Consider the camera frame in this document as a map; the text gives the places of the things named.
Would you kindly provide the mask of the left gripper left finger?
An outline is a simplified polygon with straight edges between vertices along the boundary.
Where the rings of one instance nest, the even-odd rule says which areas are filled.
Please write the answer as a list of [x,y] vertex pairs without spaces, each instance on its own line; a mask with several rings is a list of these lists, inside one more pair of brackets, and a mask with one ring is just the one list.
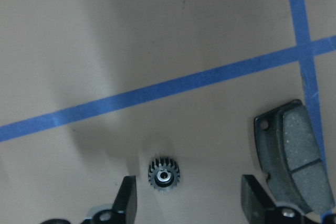
[[112,205],[112,223],[133,224],[137,212],[137,181],[135,176],[124,177]]

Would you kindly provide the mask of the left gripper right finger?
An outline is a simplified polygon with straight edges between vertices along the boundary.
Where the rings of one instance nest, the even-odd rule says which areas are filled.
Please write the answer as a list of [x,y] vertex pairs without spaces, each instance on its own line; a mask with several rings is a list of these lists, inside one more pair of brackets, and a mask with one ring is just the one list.
[[242,175],[240,203],[248,223],[271,223],[276,206],[254,175]]

